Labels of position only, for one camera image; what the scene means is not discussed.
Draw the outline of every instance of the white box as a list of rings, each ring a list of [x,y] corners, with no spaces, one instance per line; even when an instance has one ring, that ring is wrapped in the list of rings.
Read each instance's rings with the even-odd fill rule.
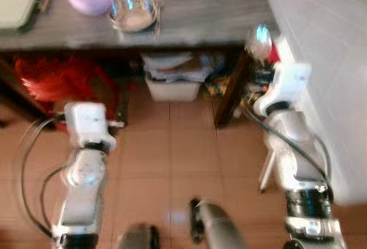
[[[192,102],[196,99],[201,83],[194,81],[153,81],[145,77],[151,97],[156,102]]]

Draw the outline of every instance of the wooden table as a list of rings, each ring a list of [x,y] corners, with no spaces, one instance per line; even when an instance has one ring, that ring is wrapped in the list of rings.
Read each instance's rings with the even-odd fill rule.
[[[52,0],[50,9],[40,14],[31,31],[26,34],[0,36],[0,55],[11,63],[13,55],[123,55],[141,51],[243,49],[245,35],[258,23],[277,32],[274,16],[267,0],[164,0],[161,35],[154,37],[152,28],[137,34],[122,34],[111,28],[109,18],[86,17],[75,12],[67,0]],[[241,87],[245,63],[243,53],[237,63],[231,85],[218,109],[216,125],[224,125],[237,102],[235,94]],[[20,94],[22,88],[1,82]],[[37,104],[26,98],[28,108]]]

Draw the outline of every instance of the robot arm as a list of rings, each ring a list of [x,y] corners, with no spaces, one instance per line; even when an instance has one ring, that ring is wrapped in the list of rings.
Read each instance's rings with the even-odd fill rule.
[[[70,103],[65,117],[78,149],[67,172],[68,193],[52,232],[56,248],[95,248],[103,206],[108,153],[116,140],[107,131],[104,105]]]
[[[241,232],[218,205],[193,199],[189,211],[193,242],[200,243],[205,234],[210,249],[247,249]]]
[[[328,164],[315,147],[303,113],[290,109],[307,83],[310,68],[303,64],[277,63],[274,69],[270,89],[258,98],[253,109],[258,115],[267,117],[268,127],[294,146],[274,133],[268,134],[271,155],[263,169],[260,191],[265,189],[272,168],[276,166],[279,184],[287,198],[285,225],[291,236],[284,248],[346,249],[339,221],[332,214],[330,184],[326,181],[326,173],[319,169]],[[313,164],[300,152],[306,153]]]

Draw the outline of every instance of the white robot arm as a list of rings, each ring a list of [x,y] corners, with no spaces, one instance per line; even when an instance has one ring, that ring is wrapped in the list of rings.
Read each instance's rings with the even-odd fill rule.
[[[267,139],[271,153],[262,172],[260,191],[266,188],[275,165],[287,197],[285,225],[291,241],[284,248],[346,249],[339,221],[332,215],[333,193],[324,169],[329,164],[315,146],[303,113],[291,108],[307,84],[311,69],[304,64],[277,63],[274,70],[270,89],[253,106],[255,113],[266,117],[267,124],[247,112],[271,130]]]
[[[100,229],[107,157],[116,140],[107,131],[103,104],[69,103],[65,118],[78,150],[67,171],[68,194],[52,233],[56,248],[92,249]]]

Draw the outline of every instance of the table leg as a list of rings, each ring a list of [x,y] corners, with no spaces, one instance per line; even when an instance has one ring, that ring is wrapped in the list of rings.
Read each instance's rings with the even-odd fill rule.
[[[251,62],[253,62],[253,59],[243,50],[216,111],[214,117],[216,127],[224,127],[231,119],[235,108],[239,105],[245,83],[248,82],[251,76],[251,67],[249,66]]]

